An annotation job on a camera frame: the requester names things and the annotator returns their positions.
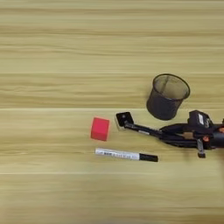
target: orange component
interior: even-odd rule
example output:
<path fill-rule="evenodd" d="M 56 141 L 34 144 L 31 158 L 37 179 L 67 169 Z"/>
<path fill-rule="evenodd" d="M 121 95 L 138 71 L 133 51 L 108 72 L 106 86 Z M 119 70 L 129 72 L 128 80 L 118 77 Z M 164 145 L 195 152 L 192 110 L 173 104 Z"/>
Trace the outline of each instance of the orange component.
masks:
<path fill-rule="evenodd" d="M 220 132 L 221 133 L 224 133 L 224 128 L 220 128 Z"/>
<path fill-rule="evenodd" d="M 204 142 L 209 142 L 209 137 L 208 137 L 208 136 L 204 136 L 204 137 L 203 137 L 203 141 L 204 141 Z"/>

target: wooden table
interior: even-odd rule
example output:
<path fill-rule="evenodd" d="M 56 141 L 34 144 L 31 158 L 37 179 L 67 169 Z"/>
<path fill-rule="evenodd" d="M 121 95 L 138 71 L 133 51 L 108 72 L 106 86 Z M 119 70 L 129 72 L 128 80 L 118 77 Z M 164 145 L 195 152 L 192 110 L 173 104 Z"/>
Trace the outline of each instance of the wooden table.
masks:
<path fill-rule="evenodd" d="M 131 131 L 224 116 L 224 1 L 1 0 L 0 223 L 223 224 L 224 153 L 181 150 Z M 157 74 L 191 86 L 175 119 L 145 103 Z M 94 116 L 111 121 L 90 139 Z M 160 163 L 97 157 L 95 147 Z"/>

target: white marker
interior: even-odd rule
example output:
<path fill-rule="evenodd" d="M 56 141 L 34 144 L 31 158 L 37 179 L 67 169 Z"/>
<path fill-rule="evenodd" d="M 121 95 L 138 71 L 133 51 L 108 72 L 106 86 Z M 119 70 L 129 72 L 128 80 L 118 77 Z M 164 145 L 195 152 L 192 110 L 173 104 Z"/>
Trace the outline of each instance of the white marker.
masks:
<path fill-rule="evenodd" d="M 113 158 L 127 158 L 132 160 L 144 160 L 151 162 L 158 162 L 158 156 L 146 155 L 142 153 L 134 153 L 120 150 L 106 150 L 106 149 L 95 149 L 96 155 L 108 156 Z"/>

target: black marker cap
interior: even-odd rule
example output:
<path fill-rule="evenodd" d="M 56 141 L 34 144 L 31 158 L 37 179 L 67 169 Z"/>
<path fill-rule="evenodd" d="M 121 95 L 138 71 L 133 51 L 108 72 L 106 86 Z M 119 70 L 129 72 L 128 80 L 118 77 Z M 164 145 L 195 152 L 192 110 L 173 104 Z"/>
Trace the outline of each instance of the black marker cap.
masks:
<path fill-rule="evenodd" d="M 141 154 L 141 153 L 139 155 L 140 155 L 139 160 L 158 162 L 158 156 L 146 155 L 146 154 Z"/>

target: red cube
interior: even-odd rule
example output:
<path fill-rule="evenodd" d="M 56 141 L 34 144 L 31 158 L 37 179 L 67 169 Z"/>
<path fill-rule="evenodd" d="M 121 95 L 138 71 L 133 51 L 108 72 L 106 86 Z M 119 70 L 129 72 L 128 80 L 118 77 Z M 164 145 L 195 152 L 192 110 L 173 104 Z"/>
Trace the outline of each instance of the red cube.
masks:
<path fill-rule="evenodd" d="M 91 137 L 96 140 L 107 141 L 109 134 L 109 120 L 95 117 L 91 130 Z"/>

